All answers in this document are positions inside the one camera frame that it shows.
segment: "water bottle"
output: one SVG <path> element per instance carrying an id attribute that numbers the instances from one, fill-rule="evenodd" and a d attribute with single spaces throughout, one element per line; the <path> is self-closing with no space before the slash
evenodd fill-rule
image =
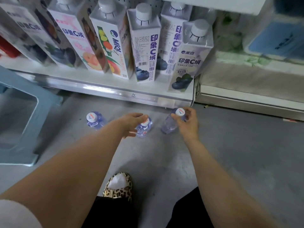
<path id="1" fill-rule="evenodd" d="M 108 123 L 108 121 L 101 115 L 101 113 L 97 111 L 93 111 L 91 113 L 87 114 L 87 125 L 90 127 L 94 127 L 95 129 L 100 129 L 105 124 Z"/>
<path id="2" fill-rule="evenodd" d="M 177 128 L 177 122 L 171 117 L 171 114 L 176 114 L 183 121 L 186 120 L 185 110 L 183 108 L 174 108 L 161 126 L 161 131 L 164 134 L 170 134 Z"/>
<path id="3" fill-rule="evenodd" d="M 148 135 L 149 130 L 151 129 L 152 125 L 152 120 L 150 117 L 143 123 L 139 124 L 136 129 L 137 129 L 137 137 L 144 138 Z"/>

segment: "white sock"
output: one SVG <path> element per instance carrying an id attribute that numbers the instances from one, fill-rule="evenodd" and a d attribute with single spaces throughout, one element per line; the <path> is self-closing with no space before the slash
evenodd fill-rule
<path id="1" fill-rule="evenodd" d="M 110 181 L 108 185 L 108 189 L 118 190 L 121 188 L 125 188 L 126 186 L 128 186 L 126 177 L 124 173 L 120 173 L 113 177 L 113 179 Z"/>

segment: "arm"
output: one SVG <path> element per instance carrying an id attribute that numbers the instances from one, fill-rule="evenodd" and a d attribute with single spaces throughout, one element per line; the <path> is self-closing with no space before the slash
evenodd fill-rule
<path id="1" fill-rule="evenodd" d="M 258 203 L 246 193 L 209 154 L 198 137 L 198 121 L 192 108 L 188 121 L 172 114 L 190 151 L 201 197 L 215 228 L 276 227 Z"/>
<path id="2" fill-rule="evenodd" d="M 147 115 L 132 113 L 55 155 L 2 195 L 26 206 L 44 228 L 81 227 L 123 137 Z"/>

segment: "black pants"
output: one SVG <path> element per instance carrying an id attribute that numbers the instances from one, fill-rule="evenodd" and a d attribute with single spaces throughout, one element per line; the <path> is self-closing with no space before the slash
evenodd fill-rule
<path id="1" fill-rule="evenodd" d="M 94 227 L 136 228 L 137 216 L 132 205 L 124 198 L 96 197 L 82 225 L 82 228 Z M 214 228 L 198 187 L 175 204 L 172 217 L 167 225 L 167 228 L 173 227 Z"/>

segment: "shoe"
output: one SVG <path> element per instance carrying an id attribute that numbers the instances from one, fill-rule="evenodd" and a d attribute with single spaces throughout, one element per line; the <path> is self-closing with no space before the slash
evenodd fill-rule
<path id="1" fill-rule="evenodd" d="M 109 186 L 111 180 L 118 174 L 123 174 L 125 176 L 127 186 L 124 188 L 116 189 L 116 190 L 109 189 L 108 186 Z M 109 197 L 109 198 L 113 198 L 113 199 L 126 198 L 129 202 L 131 202 L 131 200 L 132 200 L 132 181 L 131 181 L 130 175 L 127 173 L 124 173 L 124 172 L 120 172 L 120 173 L 113 175 L 109 179 L 108 183 L 106 184 L 105 190 L 103 191 L 102 195 L 103 195 L 103 197 Z"/>

